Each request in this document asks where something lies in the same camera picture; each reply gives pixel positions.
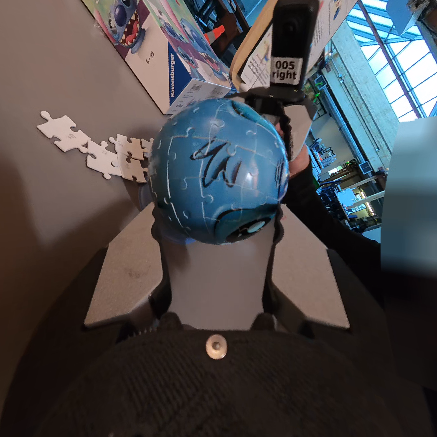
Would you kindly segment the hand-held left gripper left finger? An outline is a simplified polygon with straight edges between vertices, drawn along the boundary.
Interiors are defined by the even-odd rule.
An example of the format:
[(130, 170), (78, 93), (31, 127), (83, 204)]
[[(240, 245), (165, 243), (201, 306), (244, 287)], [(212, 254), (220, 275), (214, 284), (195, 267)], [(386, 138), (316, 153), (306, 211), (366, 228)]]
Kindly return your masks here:
[(86, 328), (128, 323), (147, 328), (156, 319), (150, 297), (168, 278), (161, 247), (152, 230), (154, 204), (149, 204), (108, 245), (86, 314)]

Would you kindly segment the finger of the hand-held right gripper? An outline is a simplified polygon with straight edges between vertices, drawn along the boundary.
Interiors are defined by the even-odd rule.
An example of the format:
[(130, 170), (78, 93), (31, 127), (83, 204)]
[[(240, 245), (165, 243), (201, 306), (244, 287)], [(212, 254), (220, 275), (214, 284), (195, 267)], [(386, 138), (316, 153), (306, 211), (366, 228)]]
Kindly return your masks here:
[(305, 144), (313, 122), (313, 102), (281, 103), (280, 128), (288, 161), (294, 161)]

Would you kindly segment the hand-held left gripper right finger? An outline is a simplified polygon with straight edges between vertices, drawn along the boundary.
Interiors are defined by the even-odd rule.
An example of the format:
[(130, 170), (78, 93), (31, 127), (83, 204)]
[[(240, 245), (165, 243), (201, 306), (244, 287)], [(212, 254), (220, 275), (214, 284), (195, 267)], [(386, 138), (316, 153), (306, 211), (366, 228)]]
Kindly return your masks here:
[(298, 330), (312, 322), (348, 330), (326, 246), (286, 206), (278, 211), (275, 230), (266, 279), (280, 325)]

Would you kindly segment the blue ball stand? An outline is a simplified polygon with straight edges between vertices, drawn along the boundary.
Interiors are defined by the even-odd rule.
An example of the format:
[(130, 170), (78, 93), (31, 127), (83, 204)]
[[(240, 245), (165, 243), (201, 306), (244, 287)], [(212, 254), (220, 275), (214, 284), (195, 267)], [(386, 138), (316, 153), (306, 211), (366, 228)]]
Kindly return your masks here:
[[(144, 210), (150, 203), (154, 203), (153, 196), (151, 194), (149, 184), (141, 184), (139, 187), (139, 207), (140, 211)], [(175, 243), (178, 245), (190, 245), (195, 243), (195, 240), (187, 237), (185, 234), (182, 234), (178, 231), (169, 227), (167, 223), (165, 223), (162, 219), (162, 216), (159, 212), (156, 213), (156, 228), (157, 235), (161, 240), (166, 240), (171, 243)]]

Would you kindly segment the blue puzzle ball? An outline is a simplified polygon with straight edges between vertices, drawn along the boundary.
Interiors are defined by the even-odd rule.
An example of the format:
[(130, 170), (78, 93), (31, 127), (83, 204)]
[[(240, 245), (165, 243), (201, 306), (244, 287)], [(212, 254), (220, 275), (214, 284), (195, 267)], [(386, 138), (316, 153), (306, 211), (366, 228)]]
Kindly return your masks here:
[(147, 171), (166, 234), (214, 245), (243, 241), (274, 221), (289, 181), (275, 126), (227, 98), (169, 118), (153, 140)]

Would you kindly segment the person's right forearm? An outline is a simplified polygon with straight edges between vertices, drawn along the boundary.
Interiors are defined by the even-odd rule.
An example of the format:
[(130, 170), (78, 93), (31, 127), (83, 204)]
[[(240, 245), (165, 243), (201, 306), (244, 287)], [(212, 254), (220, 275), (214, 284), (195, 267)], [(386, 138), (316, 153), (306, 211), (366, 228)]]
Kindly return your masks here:
[(283, 199), (288, 209), (329, 249), (336, 251), (358, 276), (381, 275), (380, 243), (353, 232), (332, 217), (323, 205), (313, 183), (310, 162), (290, 164), (292, 173)]

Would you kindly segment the colourful cardboard puzzle box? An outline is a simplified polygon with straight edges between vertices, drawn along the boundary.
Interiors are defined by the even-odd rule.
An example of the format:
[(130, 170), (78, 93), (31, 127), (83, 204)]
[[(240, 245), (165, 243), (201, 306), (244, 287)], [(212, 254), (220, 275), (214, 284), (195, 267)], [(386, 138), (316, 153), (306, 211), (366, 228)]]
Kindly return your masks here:
[(185, 1), (83, 0), (163, 114), (236, 93)]

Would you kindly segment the person's right hand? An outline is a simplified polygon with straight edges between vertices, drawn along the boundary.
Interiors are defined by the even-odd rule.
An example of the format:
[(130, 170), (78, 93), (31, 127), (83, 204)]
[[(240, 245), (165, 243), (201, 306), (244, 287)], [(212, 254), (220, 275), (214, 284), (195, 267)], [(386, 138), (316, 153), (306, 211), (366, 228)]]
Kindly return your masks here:
[(303, 172), (311, 164), (311, 159), (309, 156), (308, 148), (303, 147), (297, 157), (290, 161), (289, 167), (289, 178), (294, 178), (301, 172)]

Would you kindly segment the cluttered workbench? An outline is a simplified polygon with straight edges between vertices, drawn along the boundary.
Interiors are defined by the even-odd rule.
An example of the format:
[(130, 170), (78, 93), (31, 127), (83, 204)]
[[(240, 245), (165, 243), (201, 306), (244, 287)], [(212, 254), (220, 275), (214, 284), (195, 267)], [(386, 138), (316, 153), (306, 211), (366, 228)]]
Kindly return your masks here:
[(373, 171), (368, 162), (347, 161), (314, 179), (328, 213), (356, 233), (382, 226), (388, 169)]

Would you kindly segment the large glass window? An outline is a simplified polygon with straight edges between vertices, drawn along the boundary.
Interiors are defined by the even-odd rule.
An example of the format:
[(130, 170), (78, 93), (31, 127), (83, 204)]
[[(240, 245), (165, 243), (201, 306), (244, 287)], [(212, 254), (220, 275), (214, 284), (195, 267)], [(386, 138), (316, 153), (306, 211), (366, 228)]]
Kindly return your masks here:
[(436, 31), (414, 14), (407, 29), (395, 24), (389, 1), (357, 1), (346, 18), (373, 74), (400, 122), (437, 112)]

